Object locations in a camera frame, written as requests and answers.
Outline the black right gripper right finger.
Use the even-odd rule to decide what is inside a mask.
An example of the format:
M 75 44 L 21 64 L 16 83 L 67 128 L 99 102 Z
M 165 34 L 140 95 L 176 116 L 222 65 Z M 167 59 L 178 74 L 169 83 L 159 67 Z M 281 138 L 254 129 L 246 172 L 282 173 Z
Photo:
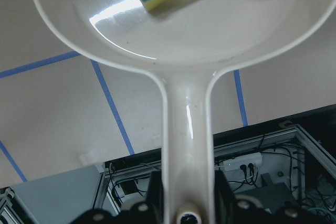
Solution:
M 258 214 L 258 200 L 248 195 L 235 195 L 220 170 L 215 171 L 215 223 L 249 223 Z

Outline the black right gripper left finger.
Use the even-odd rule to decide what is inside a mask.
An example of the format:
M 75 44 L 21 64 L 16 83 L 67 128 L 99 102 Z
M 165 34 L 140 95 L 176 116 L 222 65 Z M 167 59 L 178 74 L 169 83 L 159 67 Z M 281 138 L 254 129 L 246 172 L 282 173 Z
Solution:
M 133 223 L 168 223 L 164 203 L 162 172 L 150 174 L 145 200 L 134 204 L 130 209 Z

